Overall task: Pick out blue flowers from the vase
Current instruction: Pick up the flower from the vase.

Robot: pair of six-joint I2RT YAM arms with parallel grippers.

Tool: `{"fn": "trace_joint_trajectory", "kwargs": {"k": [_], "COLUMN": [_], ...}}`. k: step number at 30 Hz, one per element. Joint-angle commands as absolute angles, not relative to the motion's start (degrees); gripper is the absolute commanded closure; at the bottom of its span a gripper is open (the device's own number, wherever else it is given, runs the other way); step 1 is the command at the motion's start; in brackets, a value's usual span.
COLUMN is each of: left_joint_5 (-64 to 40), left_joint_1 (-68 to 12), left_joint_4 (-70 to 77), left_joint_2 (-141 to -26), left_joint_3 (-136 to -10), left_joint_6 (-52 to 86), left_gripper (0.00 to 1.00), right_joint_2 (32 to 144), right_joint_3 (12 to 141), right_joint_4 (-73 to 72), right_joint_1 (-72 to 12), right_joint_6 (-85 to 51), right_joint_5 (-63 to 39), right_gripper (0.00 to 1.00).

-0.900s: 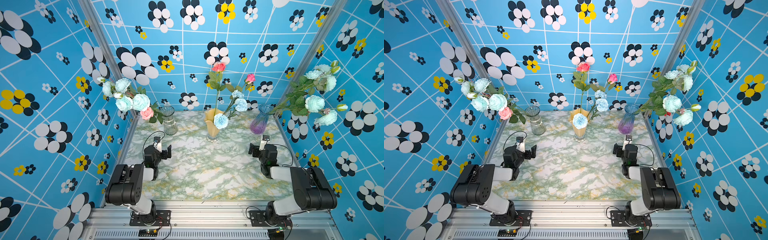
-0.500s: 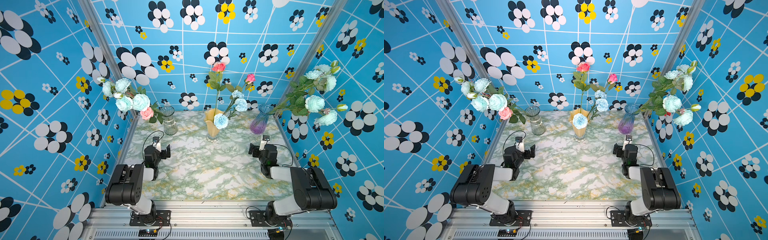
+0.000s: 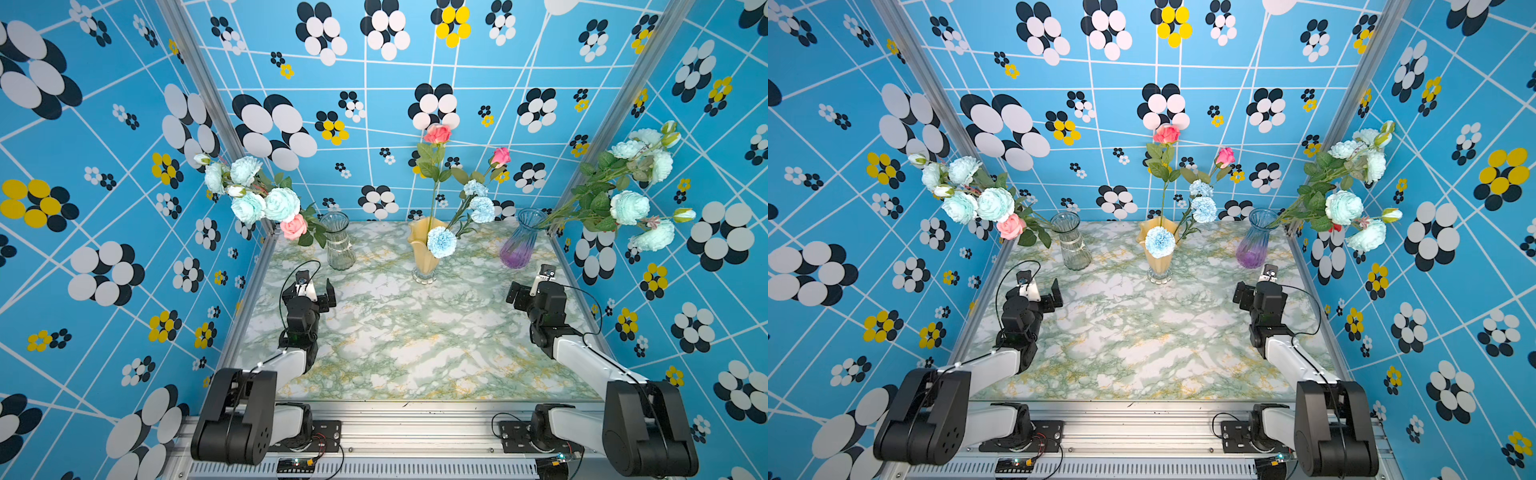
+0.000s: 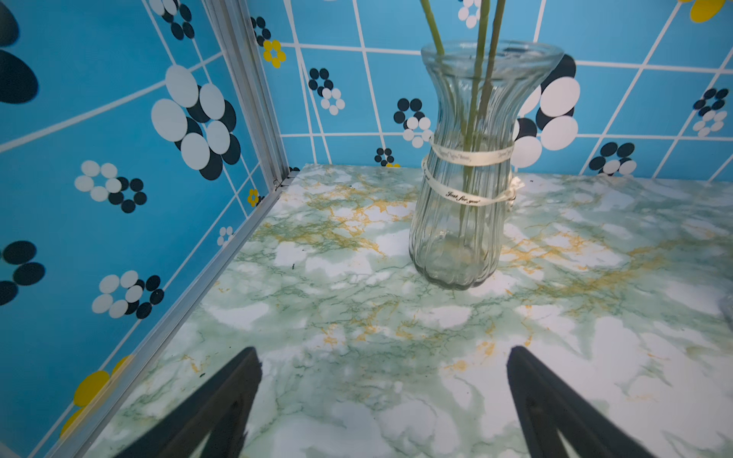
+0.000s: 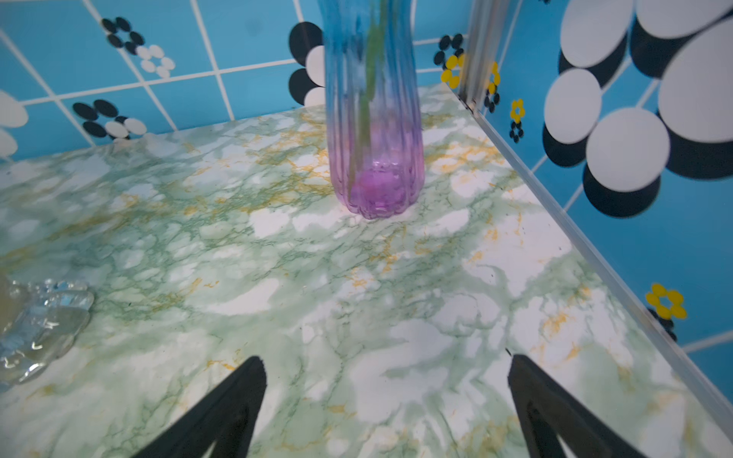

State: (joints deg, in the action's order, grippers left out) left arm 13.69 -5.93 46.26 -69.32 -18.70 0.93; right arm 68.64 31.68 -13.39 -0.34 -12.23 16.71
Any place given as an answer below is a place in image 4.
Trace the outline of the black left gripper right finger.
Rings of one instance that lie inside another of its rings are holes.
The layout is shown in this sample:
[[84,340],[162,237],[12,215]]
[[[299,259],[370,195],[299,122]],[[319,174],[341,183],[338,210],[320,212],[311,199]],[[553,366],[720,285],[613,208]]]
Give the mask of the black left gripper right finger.
[[649,457],[651,453],[584,400],[526,347],[513,347],[509,386],[530,456]]

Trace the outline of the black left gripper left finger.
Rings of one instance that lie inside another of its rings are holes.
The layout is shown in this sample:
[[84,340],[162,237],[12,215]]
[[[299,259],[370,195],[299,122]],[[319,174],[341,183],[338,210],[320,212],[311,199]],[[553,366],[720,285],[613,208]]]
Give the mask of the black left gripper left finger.
[[256,349],[244,349],[118,455],[188,457],[203,446],[203,457],[238,457],[262,377]]

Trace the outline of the clear ribbed glass vase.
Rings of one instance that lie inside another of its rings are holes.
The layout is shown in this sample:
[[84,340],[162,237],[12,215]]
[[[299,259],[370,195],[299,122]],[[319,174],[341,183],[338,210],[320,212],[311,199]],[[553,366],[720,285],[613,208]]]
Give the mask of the clear ribbed glass vase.
[[511,159],[513,126],[523,103],[555,70],[564,53],[557,46],[501,40],[492,74],[494,91],[485,118],[479,104],[490,50],[485,50],[471,152],[464,151],[476,44],[444,43],[422,51],[438,99],[431,150],[421,162],[423,181],[408,237],[408,253],[429,282],[466,290],[496,271],[504,223],[517,195]]

